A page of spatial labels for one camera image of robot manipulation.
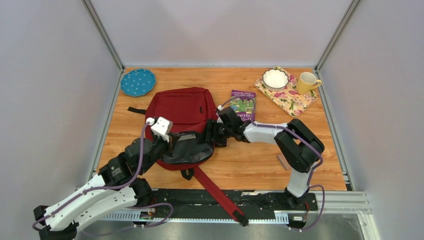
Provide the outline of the red student backpack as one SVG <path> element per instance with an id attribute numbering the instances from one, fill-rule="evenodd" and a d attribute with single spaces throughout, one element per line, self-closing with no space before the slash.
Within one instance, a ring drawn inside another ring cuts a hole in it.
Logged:
<path id="1" fill-rule="evenodd" d="M 249 224 L 244 213 L 201 170 L 200 165 L 214 154 L 213 144 L 205 142 L 205 127 L 209 119 L 217 120 L 216 104 L 206 88 L 189 87 L 158 92 L 147 109 L 129 107 L 128 111 L 146 118 L 164 117 L 171 122 L 172 133 L 183 134 L 173 157 L 163 155 L 157 164 L 169 171 L 180 171 L 183 178 L 195 178 L 222 208 L 242 226 Z"/>

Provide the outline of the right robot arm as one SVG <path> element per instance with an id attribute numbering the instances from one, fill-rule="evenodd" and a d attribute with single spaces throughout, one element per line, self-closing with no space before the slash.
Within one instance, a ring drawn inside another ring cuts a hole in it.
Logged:
<path id="1" fill-rule="evenodd" d="M 323 163 L 322 141 L 299 119 L 288 123 L 269 124 L 243 121 L 231 107 L 218 108 L 218 119 L 208 120 L 204 133 L 207 142 L 225 147 L 228 138 L 244 143 L 275 144 L 291 167 L 284 201 L 293 210 L 305 203 L 313 171 Z"/>

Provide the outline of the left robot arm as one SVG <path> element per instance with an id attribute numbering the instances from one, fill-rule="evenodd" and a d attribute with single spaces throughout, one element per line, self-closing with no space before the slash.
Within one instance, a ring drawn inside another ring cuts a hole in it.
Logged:
<path id="1" fill-rule="evenodd" d="M 135 139 L 64 200 L 36 207 L 33 229 L 41 240 L 73 240 L 86 227 L 116 211 L 156 207 L 152 188 L 141 176 L 164 156 L 171 157 L 179 139 L 171 133 L 155 135 L 153 140 Z"/>

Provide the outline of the purple treehouse book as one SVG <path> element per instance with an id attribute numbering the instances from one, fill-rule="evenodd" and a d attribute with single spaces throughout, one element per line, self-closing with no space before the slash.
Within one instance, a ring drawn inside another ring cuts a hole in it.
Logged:
<path id="1" fill-rule="evenodd" d="M 243 121 L 254 121 L 256 114 L 256 93 L 232 90 L 229 106 Z"/>

